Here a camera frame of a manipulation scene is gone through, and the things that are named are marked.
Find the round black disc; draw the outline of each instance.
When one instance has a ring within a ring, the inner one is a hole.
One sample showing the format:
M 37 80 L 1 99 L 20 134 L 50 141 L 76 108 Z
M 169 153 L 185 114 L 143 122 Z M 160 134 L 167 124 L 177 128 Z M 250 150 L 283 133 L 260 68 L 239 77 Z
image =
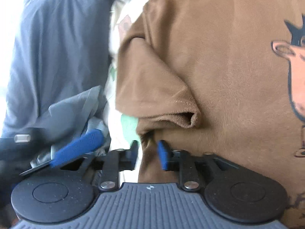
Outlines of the round black disc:
M 204 197 L 216 213 L 239 223 L 278 219 L 287 206 L 287 192 L 278 182 L 248 170 L 224 171 L 211 181 Z
M 11 202 L 16 214 L 36 223 L 58 223 L 80 215 L 94 199 L 93 188 L 73 171 L 33 175 L 19 183 Z

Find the gray textured plastic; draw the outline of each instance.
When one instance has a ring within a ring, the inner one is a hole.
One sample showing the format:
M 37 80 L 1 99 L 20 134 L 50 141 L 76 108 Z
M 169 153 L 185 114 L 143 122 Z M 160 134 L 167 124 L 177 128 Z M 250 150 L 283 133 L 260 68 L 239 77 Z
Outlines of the gray textured plastic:
M 201 196 L 178 189 L 175 183 L 124 183 L 103 193 L 85 214 L 69 222 L 40 225 L 22 220 L 14 229 L 287 229 L 279 221 L 238 225 L 216 215 Z

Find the metal rivet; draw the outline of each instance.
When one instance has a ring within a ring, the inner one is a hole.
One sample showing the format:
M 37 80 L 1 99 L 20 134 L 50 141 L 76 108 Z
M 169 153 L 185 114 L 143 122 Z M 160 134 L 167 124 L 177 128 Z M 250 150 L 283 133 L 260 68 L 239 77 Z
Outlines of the metal rivet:
M 106 181 L 101 183 L 101 188 L 103 189 L 112 189 L 115 187 L 115 182 Z
M 189 181 L 189 182 L 184 183 L 184 187 L 187 188 L 187 189 L 196 189 L 196 188 L 199 187 L 199 183 Z
M 155 187 L 154 187 L 153 185 L 149 185 L 149 186 L 147 186 L 146 188 L 149 189 L 149 190 L 152 190 L 152 189 L 154 189 Z
M 14 136 L 15 143 L 29 143 L 31 141 L 31 135 L 29 134 L 16 134 Z

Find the fleece fabric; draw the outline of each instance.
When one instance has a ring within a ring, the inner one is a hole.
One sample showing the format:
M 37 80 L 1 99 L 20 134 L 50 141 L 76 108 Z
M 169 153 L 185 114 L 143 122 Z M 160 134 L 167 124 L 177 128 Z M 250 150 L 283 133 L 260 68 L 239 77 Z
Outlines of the fleece fabric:
M 118 55 L 117 109 L 139 118 L 139 182 L 173 182 L 156 142 L 214 152 L 289 194 L 305 228 L 305 0 L 150 0 Z

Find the printed graphic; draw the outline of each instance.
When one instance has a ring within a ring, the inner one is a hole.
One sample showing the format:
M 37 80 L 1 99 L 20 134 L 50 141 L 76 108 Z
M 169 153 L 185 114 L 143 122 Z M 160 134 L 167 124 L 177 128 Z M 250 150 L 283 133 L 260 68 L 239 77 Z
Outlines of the printed graphic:
M 271 42 L 272 50 L 288 60 L 288 93 L 289 100 L 296 116 L 305 122 L 305 15 L 302 15 L 303 26 L 298 28 L 289 21 L 284 21 L 291 33 L 291 43 L 283 40 Z M 301 128 L 301 148 L 295 157 L 305 157 L 304 126 Z
M 132 21 L 129 15 L 125 16 L 124 19 L 119 23 L 118 28 L 119 28 L 120 42 L 123 41 L 131 25 L 132 25 Z

